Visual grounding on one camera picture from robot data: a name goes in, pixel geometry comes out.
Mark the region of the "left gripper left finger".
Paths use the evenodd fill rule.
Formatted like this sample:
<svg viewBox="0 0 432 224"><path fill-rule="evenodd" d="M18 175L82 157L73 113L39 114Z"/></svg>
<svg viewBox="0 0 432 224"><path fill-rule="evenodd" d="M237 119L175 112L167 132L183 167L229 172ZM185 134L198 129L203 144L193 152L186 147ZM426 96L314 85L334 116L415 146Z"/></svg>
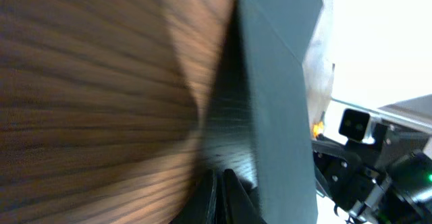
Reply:
<svg viewBox="0 0 432 224"><path fill-rule="evenodd" d="M171 224L212 224L217 204L217 175L208 170Z"/></svg>

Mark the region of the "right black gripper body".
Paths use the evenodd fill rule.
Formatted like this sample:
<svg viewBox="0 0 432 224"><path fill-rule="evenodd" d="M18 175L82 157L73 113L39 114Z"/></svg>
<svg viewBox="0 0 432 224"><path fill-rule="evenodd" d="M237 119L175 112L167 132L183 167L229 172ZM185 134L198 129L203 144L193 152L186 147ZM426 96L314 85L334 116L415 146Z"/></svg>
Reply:
<svg viewBox="0 0 432 224"><path fill-rule="evenodd" d="M391 185L385 167L377 166L387 129L380 123L375 126L374 144L349 140L342 145L324 136L312 141L317 192L351 217L372 215Z"/></svg>

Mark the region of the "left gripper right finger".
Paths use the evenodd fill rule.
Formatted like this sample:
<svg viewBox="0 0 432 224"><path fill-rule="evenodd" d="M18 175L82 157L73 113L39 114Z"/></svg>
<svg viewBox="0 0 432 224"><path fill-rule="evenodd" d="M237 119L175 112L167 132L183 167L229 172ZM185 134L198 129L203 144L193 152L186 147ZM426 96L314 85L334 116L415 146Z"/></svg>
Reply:
<svg viewBox="0 0 432 224"><path fill-rule="evenodd" d="M223 209L228 224L266 224L232 169L223 172Z"/></svg>

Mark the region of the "black gift box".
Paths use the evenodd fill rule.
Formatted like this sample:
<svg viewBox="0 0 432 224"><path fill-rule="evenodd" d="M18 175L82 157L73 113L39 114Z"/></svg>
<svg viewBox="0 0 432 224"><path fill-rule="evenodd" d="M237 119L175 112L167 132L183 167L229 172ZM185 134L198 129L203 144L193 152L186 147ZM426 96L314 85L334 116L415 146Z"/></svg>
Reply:
<svg viewBox="0 0 432 224"><path fill-rule="evenodd" d="M321 7L322 0L234 0L202 145L217 175L214 223L226 223L226 169L266 223L317 220L302 62Z"/></svg>

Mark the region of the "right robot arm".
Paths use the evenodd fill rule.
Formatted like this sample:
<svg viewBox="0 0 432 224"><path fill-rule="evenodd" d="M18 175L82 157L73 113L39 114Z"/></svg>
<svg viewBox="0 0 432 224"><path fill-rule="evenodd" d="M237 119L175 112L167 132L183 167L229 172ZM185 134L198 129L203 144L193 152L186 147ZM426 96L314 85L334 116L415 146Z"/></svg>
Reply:
<svg viewBox="0 0 432 224"><path fill-rule="evenodd" d="M378 123L374 144L312 142L317 192L347 223L430 223L431 159L420 149L390 154L389 127Z"/></svg>

